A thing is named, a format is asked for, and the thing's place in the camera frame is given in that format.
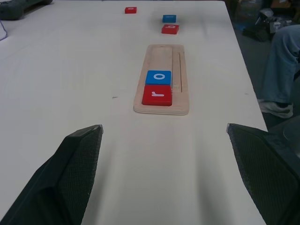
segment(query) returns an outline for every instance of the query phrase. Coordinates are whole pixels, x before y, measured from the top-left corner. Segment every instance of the leg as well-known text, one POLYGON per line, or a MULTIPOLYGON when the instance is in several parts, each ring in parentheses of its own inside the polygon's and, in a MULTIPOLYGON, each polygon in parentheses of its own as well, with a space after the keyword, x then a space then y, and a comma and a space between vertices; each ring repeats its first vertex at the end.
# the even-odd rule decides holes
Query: leg
POLYGON ((280 29, 274 36, 260 99, 289 103, 300 51, 300 25, 280 29))

